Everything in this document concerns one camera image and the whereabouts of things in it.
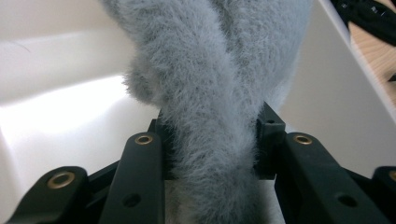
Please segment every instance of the gray plush toy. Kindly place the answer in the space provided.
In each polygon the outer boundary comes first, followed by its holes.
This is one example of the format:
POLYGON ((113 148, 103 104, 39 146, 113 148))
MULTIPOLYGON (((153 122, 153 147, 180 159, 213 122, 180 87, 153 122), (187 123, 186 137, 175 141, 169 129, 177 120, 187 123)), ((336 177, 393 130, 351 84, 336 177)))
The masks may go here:
POLYGON ((167 223, 261 223, 255 120, 290 88, 311 0, 101 0, 134 41, 125 79, 175 130, 167 223))

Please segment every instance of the wooden floor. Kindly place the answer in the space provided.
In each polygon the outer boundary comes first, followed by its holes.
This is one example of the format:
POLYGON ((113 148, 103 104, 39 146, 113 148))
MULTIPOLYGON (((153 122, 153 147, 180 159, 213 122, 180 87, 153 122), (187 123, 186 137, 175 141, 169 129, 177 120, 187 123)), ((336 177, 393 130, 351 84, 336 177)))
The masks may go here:
MULTIPOLYGON (((390 0, 376 0, 396 11, 390 0)), ((357 25, 350 23, 352 48, 361 54, 373 71, 378 85, 382 86, 396 107, 396 82, 388 82, 396 73, 396 48, 368 34, 357 25)))

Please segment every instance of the fuzzy fabric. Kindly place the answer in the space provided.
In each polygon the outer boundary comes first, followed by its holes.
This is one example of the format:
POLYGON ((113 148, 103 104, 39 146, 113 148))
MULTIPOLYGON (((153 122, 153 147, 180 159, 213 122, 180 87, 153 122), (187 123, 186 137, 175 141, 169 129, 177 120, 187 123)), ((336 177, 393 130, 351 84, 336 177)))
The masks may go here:
POLYGON ((134 41, 125 78, 175 131, 167 223, 262 223, 255 120, 290 88, 311 0, 101 0, 134 41))

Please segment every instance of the brown surface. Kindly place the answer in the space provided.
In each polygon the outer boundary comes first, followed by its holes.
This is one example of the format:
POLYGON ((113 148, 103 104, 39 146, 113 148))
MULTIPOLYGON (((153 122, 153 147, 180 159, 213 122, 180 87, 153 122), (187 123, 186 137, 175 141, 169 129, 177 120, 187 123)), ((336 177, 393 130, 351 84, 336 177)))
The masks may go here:
MULTIPOLYGON (((390 0, 377 1, 396 11, 390 0)), ((361 57, 373 71, 378 85, 384 88, 396 107, 396 82, 388 82, 396 73, 396 48, 368 34, 353 23, 349 24, 349 30, 354 42, 353 48, 361 53, 361 57)))

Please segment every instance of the white surface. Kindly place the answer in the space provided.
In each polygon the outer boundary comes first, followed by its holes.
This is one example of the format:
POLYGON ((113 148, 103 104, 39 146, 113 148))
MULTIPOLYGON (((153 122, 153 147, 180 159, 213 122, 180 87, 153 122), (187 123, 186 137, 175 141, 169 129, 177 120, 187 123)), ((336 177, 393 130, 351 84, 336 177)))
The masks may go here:
MULTIPOLYGON (((282 118, 345 167, 395 165, 395 124, 336 20, 315 7, 282 118)), ((0 0, 0 223, 47 171, 117 160, 157 110, 124 94, 132 44, 96 0, 0 0)))

